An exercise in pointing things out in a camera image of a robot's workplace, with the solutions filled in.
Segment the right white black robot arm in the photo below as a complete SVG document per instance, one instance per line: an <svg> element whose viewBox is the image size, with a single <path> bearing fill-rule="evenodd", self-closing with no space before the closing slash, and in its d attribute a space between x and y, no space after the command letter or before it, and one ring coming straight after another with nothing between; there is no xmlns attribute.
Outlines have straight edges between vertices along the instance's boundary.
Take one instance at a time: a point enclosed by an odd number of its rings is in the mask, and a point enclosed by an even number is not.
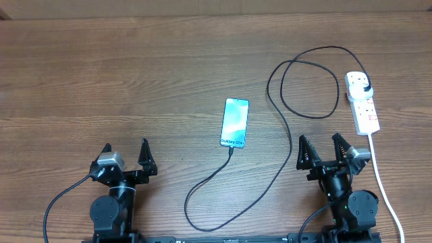
<svg viewBox="0 0 432 243"><path fill-rule="evenodd" d="M318 181L327 204L309 216L297 234L289 234L291 242L377 243L380 234L376 226L379 199L370 190L353 191L352 181L371 160L367 148L355 148L341 134L332 136L335 159L324 161L306 136L299 137L297 170L308 170L309 181ZM307 224L318 214L330 209L333 224L325 225L318 233L306 233Z"/></svg>

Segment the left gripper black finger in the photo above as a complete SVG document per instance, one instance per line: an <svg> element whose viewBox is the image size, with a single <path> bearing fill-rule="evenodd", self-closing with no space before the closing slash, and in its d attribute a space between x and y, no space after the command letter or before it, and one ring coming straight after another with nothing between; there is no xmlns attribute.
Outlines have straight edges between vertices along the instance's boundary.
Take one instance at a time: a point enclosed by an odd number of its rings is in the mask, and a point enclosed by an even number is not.
<svg viewBox="0 0 432 243"><path fill-rule="evenodd" d="M151 155L151 150L149 142L146 138L142 139L140 154L138 157L138 164L142 166L142 170L146 172L147 176L156 176L158 172L157 165L153 156Z"/></svg>
<svg viewBox="0 0 432 243"><path fill-rule="evenodd" d="M101 153L90 164L91 169L102 168L112 164L111 145L107 143Z"/></svg>

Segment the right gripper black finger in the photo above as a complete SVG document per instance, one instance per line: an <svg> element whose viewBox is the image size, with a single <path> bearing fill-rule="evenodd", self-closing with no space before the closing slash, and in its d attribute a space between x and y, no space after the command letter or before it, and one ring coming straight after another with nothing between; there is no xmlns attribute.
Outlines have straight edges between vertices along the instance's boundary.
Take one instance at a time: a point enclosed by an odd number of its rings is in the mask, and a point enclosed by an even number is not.
<svg viewBox="0 0 432 243"><path fill-rule="evenodd" d="M336 133L332 136L334 149L335 149L335 157L337 161L342 161L344 159L353 158L350 149L352 146L342 137L341 134Z"/></svg>
<svg viewBox="0 0 432 243"><path fill-rule="evenodd" d="M320 162L321 158L316 152L314 146L309 142L305 135L301 135L299 137L299 150L296 169L312 169Z"/></svg>

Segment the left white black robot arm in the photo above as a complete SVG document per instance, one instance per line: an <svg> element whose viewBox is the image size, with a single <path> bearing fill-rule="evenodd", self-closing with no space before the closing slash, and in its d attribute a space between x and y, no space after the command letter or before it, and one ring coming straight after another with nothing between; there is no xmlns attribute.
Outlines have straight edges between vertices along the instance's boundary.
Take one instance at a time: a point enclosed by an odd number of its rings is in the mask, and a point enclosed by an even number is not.
<svg viewBox="0 0 432 243"><path fill-rule="evenodd" d="M133 229L136 186L149 183L157 175L157 165L149 142L142 139L138 164L141 169L126 171L119 152L107 143L99 156L90 164L90 177L109 188L90 206L94 224L93 242L144 242L144 236Z"/></svg>

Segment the blue Samsung Galaxy smartphone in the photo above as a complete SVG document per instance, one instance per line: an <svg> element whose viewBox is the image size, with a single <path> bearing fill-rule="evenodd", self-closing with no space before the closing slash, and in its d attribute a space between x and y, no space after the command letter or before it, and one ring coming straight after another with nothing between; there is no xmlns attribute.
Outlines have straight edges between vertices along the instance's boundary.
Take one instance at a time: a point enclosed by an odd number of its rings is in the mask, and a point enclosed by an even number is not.
<svg viewBox="0 0 432 243"><path fill-rule="evenodd" d="M227 98L223 112L220 145L244 148L248 123L249 101Z"/></svg>

